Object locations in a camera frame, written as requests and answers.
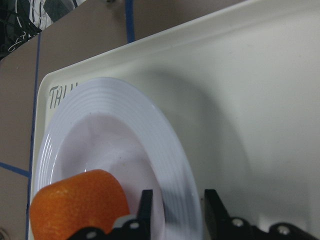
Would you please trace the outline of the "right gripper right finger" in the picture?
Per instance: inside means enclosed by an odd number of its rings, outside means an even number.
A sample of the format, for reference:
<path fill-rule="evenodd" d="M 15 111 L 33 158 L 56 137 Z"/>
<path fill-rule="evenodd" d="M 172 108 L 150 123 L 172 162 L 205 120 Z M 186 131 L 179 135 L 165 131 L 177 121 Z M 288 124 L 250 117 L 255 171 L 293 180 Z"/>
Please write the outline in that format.
<path fill-rule="evenodd" d="M 204 219 L 211 240 L 315 240 L 301 228 L 279 222 L 263 231 L 244 218 L 230 216 L 214 189 L 204 190 Z"/>

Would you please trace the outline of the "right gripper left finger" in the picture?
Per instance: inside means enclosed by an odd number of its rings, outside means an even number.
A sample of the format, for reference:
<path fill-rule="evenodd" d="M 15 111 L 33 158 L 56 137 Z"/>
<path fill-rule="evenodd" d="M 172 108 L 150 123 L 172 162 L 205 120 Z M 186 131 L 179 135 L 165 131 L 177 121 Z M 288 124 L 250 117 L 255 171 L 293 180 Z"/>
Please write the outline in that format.
<path fill-rule="evenodd" d="M 136 214 L 119 217 L 109 233 L 100 228 L 85 227 L 75 232 L 70 240 L 150 240 L 153 191 L 142 191 Z"/>

